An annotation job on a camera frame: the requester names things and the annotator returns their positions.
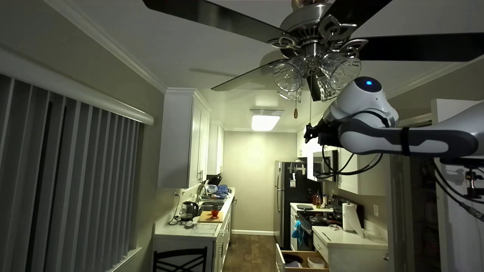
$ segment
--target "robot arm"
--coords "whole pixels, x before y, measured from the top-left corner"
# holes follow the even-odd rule
[[[398,113],[378,80],[358,77],[327,108],[304,137],[357,154],[390,152],[461,158],[484,155],[484,102],[428,127],[395,127]]]

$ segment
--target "window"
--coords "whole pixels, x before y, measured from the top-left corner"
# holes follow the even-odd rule
[[[142,125],[0,75],[0,270],[106,270],[128,252]]]

